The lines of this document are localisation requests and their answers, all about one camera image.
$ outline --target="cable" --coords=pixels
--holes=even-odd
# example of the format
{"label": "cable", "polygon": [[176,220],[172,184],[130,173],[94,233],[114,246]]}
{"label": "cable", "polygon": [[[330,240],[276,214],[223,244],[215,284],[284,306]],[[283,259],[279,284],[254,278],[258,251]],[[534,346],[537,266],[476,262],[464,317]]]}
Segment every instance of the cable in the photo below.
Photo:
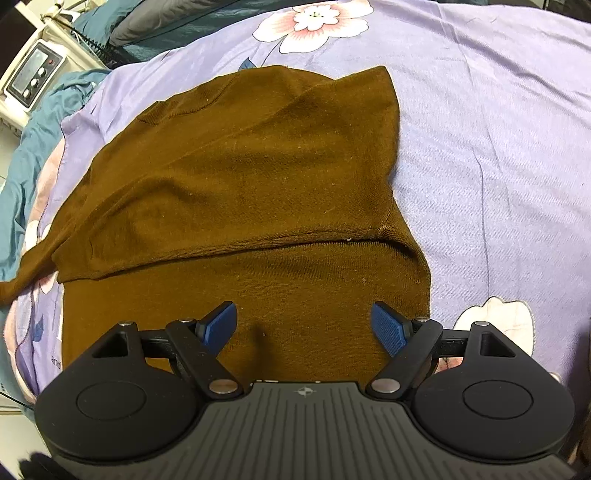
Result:
{"label": "cable", "polygon": [[119,58],[116,58],[115,57],[116,52],[114,52],[113,48],[110,47],[109,45],[107,45],[107,46],[102,45],[102,44],[98,43],[97,41],[95,41],[91,38],[88,38],[82,32],[75,29],[72,25],[69,25],[68,23],[63,22],[59,18],[52,17],[51,15],[43,15],[43,17],[41,17],[41,18],[42,19],[51,18],[55,23],[60,24],[64,28],[67,28],[68,30],[70,30],[70,32],[77,35],[79,39],[81,38],[82,40],[84,40],[84,42],[86,42],[86,44],[88,44],[88,46],[96,54],[96,56],[101,61],[103,61],[109,68],[118,67],[118,66],[126,65],[126,64],[130,63],[129,61],[127,61],[127,59],[121,58],[121,55],[118,55]]}
{"label": "cable", "polygon": [[9,400],[12,400],[14,403],[18,403],[21,407],[25,407],[25,408],[28,408],[31,411],[35,411],[35,409],[33,407],[31,407],[30,405],[26,405],[23,402],[18,401],[16,398],[12,398],[10,395],[6,395],[4,392],[0,392],[0,395],[2,395],[3,397],[8,398]]}

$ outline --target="black glove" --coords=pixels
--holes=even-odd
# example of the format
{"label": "black glove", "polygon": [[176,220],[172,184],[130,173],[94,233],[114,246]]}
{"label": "black glove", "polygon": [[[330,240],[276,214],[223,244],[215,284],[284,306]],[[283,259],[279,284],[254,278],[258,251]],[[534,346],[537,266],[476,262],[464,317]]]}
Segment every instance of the black glove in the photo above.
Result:
{"label": "black glove", "polygon": [[42,453],[33,453],[30,460],[21,460],[19,465],[25,480],[77,480],[52,458]]}

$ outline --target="bed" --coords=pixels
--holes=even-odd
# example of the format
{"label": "bed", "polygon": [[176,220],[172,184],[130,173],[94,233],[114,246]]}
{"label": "bed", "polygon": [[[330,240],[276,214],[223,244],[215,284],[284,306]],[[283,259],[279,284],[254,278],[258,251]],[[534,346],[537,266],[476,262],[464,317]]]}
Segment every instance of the bed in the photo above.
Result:
{"label": "bed", "polygon": [[[31,159],[13,161],[8,176],[27,187],[0,197],[17,212],[0,217],[16,226],[2,233],[12,260],[2,279],[43,240],[94,155],[154,102],[239,69],[285,65],[338,78],[384,65],[401,111],[389,180],[430,268],[431,317],[458,329],[493,322],[569,388],[583,414],[590,390],[591,25],[503,5],[339,5],[341,18],[355,21],[332,35],[295,35],[285,19],[306,7],[286,8],[145,63],[88,73],[96,77],[61,114],[61,133],[57,120],[27,127],[16,158]],[[47,125],[52,140],[35,148]],[[62,298],[53,272],[4,310],[0,381],[13,397],[33,402],[61,371],[62,349],[72,347],[62,345],[63,324],[74,321],[64,318]]]}

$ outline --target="pink flower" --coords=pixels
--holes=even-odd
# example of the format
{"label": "pink flower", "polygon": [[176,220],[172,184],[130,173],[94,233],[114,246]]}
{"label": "pink flower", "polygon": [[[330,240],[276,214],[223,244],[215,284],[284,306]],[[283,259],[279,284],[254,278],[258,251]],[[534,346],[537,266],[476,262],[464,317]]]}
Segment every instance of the pink flower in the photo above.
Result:
{"label": "pink flower", "polygon": [[373,11],[368,0],[302,5],[272,14],[252,35],[265,42],[285,37],[279,46],[281,53],[308,53],[324,45],[329,37],[355,37],[366,31],[368,23],[357,17]]}

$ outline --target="white flower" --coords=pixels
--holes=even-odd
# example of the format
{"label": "white flower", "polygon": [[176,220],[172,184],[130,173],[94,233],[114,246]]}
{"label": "white flower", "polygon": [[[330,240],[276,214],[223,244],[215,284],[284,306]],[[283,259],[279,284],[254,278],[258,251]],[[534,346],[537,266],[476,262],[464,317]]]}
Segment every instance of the white flower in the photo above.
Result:
{"label": "white flower", "polygon": [[525,353],[531,355],[534,352],[534,321],[524,302],[504,302],[498,297],[491,297],[482,307],[465,310],[453,329],[470,330],[474,322],[491,323]]}
{"label": "white flower", "polygon": [[301,5],[288,12],[272,14],[252,35],[264,42],[285,37],[279,46],[281,53],[308,53],[324,45],[329,37],[355,37],[366,31],[368,23],[357,17],[373,11],[368,0]]}

